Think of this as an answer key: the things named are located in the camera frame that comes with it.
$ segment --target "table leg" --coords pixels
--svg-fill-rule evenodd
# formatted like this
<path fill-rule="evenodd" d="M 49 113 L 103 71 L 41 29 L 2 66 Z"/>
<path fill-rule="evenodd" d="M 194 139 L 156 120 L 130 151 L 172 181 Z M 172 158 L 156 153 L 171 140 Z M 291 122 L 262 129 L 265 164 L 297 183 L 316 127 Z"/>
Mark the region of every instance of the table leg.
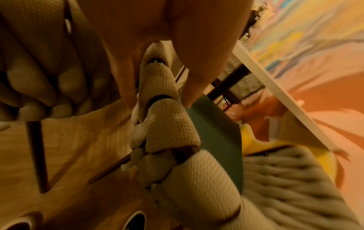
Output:
<path fill-rule="evenodd" d="M 42 124 L 40 121 L 26 122 L 30 153 L 33 159 L 35 176 L 40 193 L 50 190 L 46 157 L 44 155 Z"/>

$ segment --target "robotic hand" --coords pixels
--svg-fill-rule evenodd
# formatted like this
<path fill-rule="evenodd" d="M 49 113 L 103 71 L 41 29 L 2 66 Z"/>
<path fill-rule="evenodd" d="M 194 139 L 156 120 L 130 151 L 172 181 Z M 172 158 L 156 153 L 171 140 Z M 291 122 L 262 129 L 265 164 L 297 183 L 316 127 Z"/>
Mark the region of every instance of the robotic hand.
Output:
<path fill-rule="evenodd" d="M 140 71 L 130 147 L 145 194 L 189 229 L 273 229 L 206 150 L 178 102 L 162 42 L 147 50 Z"/>

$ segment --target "human hand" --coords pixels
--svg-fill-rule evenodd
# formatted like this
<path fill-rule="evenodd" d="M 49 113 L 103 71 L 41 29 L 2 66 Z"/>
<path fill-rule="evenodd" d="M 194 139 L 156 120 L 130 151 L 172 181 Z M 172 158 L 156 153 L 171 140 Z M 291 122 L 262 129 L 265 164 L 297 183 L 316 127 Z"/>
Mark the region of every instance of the human hand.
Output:
<path fill-rule="evenodd" d="M 135 76 L 145 49 L 172 40 L 189 69 L 182 104 L 189 108 L 224 70 L 253 0 L 77 0 L 107 51 L 121 97 L 136 104 Z"/>

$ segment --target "colorful painting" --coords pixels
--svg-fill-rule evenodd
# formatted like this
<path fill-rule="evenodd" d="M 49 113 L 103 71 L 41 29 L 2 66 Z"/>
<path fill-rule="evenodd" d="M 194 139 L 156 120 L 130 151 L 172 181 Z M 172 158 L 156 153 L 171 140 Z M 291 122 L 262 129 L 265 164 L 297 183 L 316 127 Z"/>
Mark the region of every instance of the colorful painting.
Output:
<path fill-rule="evenodd" d="M 262 89 L 227 110 L 241 123 L 244 154 L 287 143 L 307 146 L 364 225 L 364 1 L 262 2 L 268 9 L 250 29 L 251 55 L 341 151 L 325 149 Z"/>

